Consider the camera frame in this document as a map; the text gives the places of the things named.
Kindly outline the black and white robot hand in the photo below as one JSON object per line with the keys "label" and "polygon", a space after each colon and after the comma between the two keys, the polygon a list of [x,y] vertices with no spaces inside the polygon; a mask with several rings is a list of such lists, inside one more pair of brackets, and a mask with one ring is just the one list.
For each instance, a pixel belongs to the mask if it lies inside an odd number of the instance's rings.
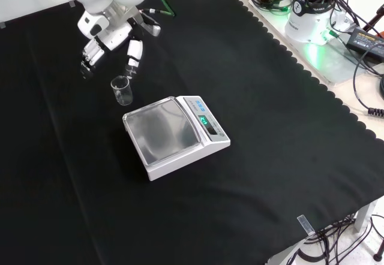
{"label": "black and white robot hand", "polygon": [[83,13],[77,23],[81,33],[89,39],[82,50],[80,72],[84,79],[94,75],[97,64],[115,49],[128,41],[124,75],[132,79],[137,74],[143,53],[142,41],[132,36],[133,28],[128,22],[113,29],[111,22],[104,15]]}

